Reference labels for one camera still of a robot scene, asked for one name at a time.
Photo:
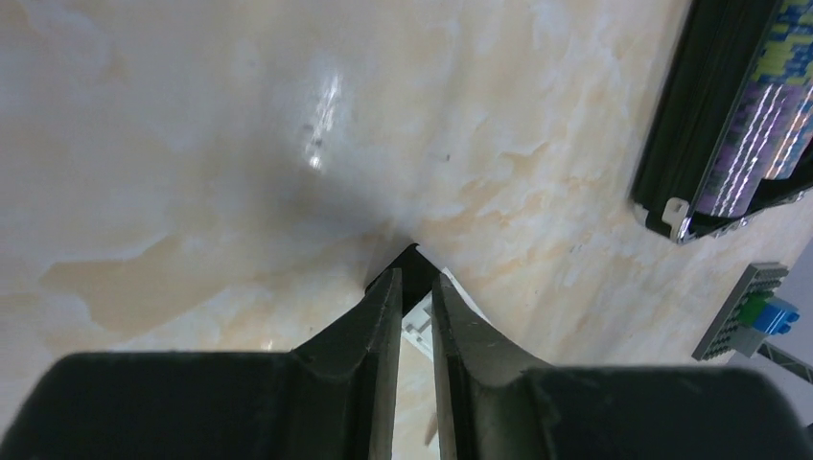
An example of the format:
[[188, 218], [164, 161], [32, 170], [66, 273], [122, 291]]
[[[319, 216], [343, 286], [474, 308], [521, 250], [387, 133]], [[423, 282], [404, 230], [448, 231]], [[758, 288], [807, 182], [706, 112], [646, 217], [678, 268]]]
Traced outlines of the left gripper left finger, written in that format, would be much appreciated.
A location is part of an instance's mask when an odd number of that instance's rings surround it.
[[1, 442], [5, 459], [387, 459], [402, 274], [275, 352], [80, 353], [56, 362]]

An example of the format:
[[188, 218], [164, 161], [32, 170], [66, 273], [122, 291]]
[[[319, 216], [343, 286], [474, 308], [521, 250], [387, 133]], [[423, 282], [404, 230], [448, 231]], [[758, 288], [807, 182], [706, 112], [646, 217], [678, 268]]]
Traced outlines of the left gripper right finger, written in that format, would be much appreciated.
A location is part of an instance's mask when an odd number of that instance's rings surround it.
[[432, 287], [445, 459], [808, 459], [812, 443], [761, 375], [730, 367], [551, 366]]

